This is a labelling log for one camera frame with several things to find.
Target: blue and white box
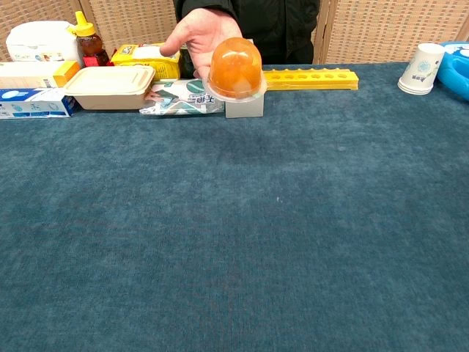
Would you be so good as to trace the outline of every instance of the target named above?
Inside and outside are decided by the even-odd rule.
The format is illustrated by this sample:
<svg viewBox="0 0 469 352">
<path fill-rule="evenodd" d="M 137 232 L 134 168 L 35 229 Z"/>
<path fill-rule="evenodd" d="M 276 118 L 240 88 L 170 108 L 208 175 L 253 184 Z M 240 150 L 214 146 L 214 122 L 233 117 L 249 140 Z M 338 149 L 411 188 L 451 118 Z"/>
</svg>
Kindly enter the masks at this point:
<svg viewBox="0 0 469 352">
<path fill-rule="evenodd" d="M 62 88 L 0 89 L 0 120 L 70 117 L 78 109 Z"/>
</svg>

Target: white paper cup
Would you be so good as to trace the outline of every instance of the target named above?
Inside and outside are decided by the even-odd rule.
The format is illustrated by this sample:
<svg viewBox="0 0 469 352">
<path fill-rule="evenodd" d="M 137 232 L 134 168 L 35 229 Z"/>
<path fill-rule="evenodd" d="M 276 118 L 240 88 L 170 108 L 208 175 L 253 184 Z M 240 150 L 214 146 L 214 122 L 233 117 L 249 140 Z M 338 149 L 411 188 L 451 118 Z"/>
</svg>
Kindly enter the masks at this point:
<svg viewBox="0 0 469 352">
<path fill-rule="evenodd" d="M 419 44 L 416 54 L 399 79 L 399 88 L 415 95 L 430 93 L 444 54 L 445 48 L 441 45 Z"/>
</svg>

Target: woven screen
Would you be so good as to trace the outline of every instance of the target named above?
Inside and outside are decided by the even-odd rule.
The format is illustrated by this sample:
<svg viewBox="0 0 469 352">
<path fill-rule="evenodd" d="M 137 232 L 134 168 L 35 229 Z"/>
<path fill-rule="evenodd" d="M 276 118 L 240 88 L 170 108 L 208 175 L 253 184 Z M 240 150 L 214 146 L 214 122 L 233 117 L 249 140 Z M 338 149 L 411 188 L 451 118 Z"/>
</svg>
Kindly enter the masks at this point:
<svg viewBox="0 0 469 352">
<path fill-rule="evenodd" d="M 337 0 L 325 61 L 407 61 L 419 43 L 455 40 L 468 13 L 469 0 Z"/>
<path fill-rule="evenodd" d="M 10 60 L 5 40 L 13 27 L 25 22 L 45 20 L 75 23 L 75 11 L 79 9 L 79 2 L 70 0 L 1 0 L 0 61 Z"/>
<path fill-rule="evenodd" d="M 172 0 L 82 0 L 90 8 L 106 50 L 163 42 L 176 25 Z"/>
</svg>

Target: hand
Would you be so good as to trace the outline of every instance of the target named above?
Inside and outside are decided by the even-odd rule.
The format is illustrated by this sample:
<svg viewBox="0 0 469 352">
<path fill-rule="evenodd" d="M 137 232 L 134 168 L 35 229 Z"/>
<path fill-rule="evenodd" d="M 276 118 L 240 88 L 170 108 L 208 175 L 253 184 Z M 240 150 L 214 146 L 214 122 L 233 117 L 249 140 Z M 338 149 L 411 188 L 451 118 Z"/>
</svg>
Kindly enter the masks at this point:
<svg viewBox="0 0 469 352">
<path fill-rule="evenodd" d="M 233 17 L 223 11 L 195 9 L 176 25 L 160 52 L 171 56 L 186 43 L 196 68 L 195 77 L 206 79 L 213 51 L 218 44 L 231 37 L 242 37 Z"/>
</svg>

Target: yellow egg tray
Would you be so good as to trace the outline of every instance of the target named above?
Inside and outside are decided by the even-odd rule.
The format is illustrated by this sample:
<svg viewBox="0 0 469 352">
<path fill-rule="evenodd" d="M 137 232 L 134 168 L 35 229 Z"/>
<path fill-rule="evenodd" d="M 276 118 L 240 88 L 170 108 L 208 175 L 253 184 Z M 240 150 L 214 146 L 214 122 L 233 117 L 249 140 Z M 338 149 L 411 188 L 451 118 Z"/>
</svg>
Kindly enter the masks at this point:
<svg viewBox="0 0 469 352">
<path fill-rule="evenodd" d="M 358 77 L 348 69 L 264 71 L 267 90 L 358 89 Z"/>
</svg>

